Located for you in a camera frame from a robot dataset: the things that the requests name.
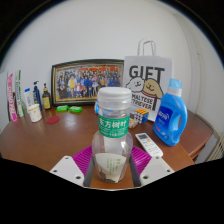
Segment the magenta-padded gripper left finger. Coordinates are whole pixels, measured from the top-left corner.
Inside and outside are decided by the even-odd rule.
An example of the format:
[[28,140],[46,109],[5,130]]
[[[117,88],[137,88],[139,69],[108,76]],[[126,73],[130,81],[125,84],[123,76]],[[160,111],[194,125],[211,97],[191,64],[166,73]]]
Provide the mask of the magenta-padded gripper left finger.
[[76,185],[89,187],[93,169],[92,148],[87,147],[74,156],[64,156],[50,172]]

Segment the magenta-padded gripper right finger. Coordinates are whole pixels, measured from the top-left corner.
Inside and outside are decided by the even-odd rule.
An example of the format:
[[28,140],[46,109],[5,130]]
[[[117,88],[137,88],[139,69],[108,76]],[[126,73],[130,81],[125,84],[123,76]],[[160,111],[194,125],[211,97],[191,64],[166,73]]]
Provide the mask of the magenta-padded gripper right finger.
[[132,148],[129,162],[135,187],[145,186],[174,172],[162,158],[151,157],[136,146]]

